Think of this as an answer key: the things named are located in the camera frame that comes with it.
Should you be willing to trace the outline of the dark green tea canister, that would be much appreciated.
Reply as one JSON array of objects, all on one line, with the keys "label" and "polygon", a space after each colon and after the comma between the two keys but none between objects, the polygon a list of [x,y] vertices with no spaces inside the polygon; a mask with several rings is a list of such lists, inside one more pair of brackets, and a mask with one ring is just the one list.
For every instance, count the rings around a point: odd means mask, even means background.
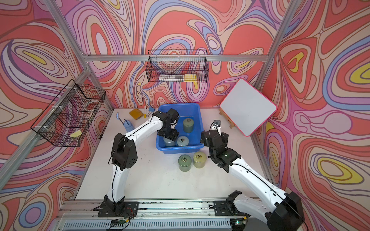
[{"label": "dark green tea canister", "polygon": [[179,169],[188,172],[192,166],[192,158],[189,155],[181,155],[178,159]]}]

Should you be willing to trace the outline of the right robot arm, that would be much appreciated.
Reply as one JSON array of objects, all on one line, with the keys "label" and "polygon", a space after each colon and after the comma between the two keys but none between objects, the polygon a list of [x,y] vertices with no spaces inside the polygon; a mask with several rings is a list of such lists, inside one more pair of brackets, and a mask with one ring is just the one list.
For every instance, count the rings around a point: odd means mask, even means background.
[{"label": "right robot arm", "polygon": [[248,214],[264,222],[271,231],[296,231],[305,223],[300,196],[285,192],[253,170],[239,153],[227,147],[228,134],[203,131],[200,141],[209,148],[212,162],[239,179],[259,198],[255,200],[234,191],[226,199],[231,214]]}]

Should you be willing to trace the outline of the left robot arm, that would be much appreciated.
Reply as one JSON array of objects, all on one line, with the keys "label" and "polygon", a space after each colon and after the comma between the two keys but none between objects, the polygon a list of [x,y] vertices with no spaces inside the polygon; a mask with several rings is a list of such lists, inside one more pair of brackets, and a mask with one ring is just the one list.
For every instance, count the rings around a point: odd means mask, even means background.
[{"label": "left robot arm", "polygon": [[125,185],[129,170],[138,160],[137,147],[150,135],[156,133],[172,141],[176,141],[179,132],[175,129],[179,121],[179,113],[171,108],[168,112],[156,111],[153,116],[138,128],[126,134],[118,133],[114,137],[109,164],[113,165],[110,188],[101,204],[99,217],[134,217],[124,204]]}]

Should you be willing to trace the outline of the grey-blue tea canister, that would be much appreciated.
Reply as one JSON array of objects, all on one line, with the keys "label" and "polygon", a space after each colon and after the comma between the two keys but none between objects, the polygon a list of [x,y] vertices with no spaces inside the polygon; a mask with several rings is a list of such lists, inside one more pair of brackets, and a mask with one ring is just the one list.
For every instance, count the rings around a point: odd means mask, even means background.
[{"label": "grey-blue tea canister", "polygon": [[163,141],[164,141],[164,144],[165,144],[165,147],[174,147],[176,145],[176,142],[173,141],[173,140],[170,140],[168,138],[163,138]]},{"label": "grey-blue tea canister", "polygon": [[188,146],[189,138],[187,136],[179,136],[176,141],[177,146]]}]

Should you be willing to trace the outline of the yellow-green tea canister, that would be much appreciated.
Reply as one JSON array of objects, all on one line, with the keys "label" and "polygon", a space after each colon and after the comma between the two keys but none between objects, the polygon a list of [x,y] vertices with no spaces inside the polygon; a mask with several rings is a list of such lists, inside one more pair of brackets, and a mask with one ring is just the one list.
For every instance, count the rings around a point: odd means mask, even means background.
[{"label": "yellow-green tea canister", "polygon": [[205,166],[206,160],[207,157],[203,152],[198,151],[193,155],[193,165],[196,168],[203,168]]}]

